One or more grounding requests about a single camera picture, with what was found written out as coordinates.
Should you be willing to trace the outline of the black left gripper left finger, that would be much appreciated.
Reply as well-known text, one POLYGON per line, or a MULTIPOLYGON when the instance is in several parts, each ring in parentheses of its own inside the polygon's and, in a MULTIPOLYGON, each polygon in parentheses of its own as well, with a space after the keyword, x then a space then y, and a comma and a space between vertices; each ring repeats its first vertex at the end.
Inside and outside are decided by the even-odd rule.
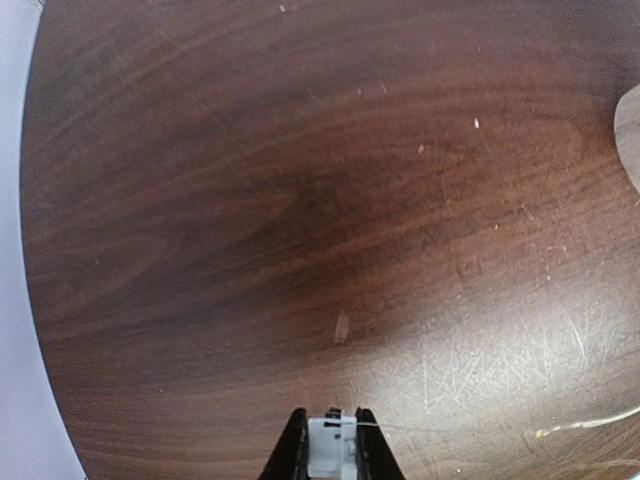
POLYGON ((307 410, 295 409, 282 431, 259 480, 308 480, 309 429, 307 410))

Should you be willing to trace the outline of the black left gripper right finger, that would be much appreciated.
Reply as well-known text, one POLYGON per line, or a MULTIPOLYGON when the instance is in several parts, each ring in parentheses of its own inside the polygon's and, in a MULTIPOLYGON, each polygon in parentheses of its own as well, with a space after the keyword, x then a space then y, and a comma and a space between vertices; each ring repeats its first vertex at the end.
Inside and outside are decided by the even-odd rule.
POLYGON ((357 478, 405 480, 373 412, 367 408, 358 408, 355 417, 357 478))

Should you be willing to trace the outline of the white battery box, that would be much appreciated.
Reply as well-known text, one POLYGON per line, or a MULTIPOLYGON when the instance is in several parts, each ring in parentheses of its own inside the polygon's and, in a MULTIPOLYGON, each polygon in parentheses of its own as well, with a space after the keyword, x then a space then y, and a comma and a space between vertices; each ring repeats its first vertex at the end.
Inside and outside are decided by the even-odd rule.
POLYGON ((357 419, 339 409, 330 409, 324 417, 307 420, 310 479, 356 480, 357 419))

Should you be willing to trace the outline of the small green christmas tree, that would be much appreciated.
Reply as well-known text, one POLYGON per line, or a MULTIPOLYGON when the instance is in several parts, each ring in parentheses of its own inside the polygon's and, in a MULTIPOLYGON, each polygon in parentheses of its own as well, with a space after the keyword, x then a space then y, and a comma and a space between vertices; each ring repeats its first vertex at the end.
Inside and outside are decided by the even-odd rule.
POLYGON ((614 113, 614 136, 621 164, 640 191, 640 85, 625 93, 614 113))

